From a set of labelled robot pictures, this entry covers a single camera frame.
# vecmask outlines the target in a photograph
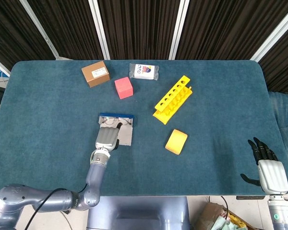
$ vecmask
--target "cardboard box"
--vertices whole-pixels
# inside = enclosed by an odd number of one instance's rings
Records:
[[[103,61],[83,67],[82,72],[91,88],[110,80],[110,74]]]
[[[226,211],[226,208],[223,205],[215,204],[215,203],[207,203],[204,211],[201,213],[201,216],[198,218],[195,229],[196,230],[210,230],[218,216],[222,214],[222,212]],[[232,214],[233,216],[238,217],[236,214],[228,210],[228,213]],[[248,230],[257,230],[253,226],[251,226],[249,223],[238,217],[240,220],[242,220]]]

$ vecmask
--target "black curtain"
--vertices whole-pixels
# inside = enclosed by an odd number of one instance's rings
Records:
[[[88,0],[28,0],[61,57],[103,59]]]
[[[18,0],[0,0],[0,62],[54,59],[44,38]]]
[[[260,60],[268,89],[288,92],[288,31]]]
[[[99,0],[111,59],[168,59],[179,0]]]
[[[288,0],[190,0],[176,59],[250,59]]]

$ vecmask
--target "yellow sponge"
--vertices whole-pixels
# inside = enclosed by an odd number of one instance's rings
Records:
[[[174,131],[172,132],[171,136],[168,139],[165,148],[179,155],[184,143],[186,142],[187,137],[188,137],[187,134],[180,132],[177,129],[174,129]]]

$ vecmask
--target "robotic arm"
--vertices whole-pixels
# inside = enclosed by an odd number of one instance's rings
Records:
[[[87,210],[100,199],[100,187],[110,152],[118,147],[118,133],[122,123],[114,127],[101,127],[96,140],[96,150],[91,155],[86,177],[87,186],[80,193],[66,189],[40,190],[21,184],[5,186],[0,190],[0,230],[15,230],[26,205],[39,212]]]
[[[248,143],[253,150],[260,180],[250,179],[244,174],[241,177],[270,195],[268,206],[274,230],[288,230],[288,199],[283,197],[288,192],[288,180],[284,166],[266,144],[257,138],[254,141],[256,144],[251,140]]]

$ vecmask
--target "table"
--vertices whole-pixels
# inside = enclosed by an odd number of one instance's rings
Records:
[[[248,60],[111,60],[111,81],[89,88],[89,61],[17,63],[0,110],[0,188],[21,183],[79,191],[95,149],[100,112],[135,116],[132,146],[111,153],[103,196],[262,195],[240,173],[258,178],[247,139],[258,137],[285,154],[260,66]],[[134,95],[120,100],[114,80],[129,63],[159,65],[159,79],[131,79]],[[188,76],[193,94],[165,126],[156,103]],[[188,134],[177,156],[164,146],[173,129]]]

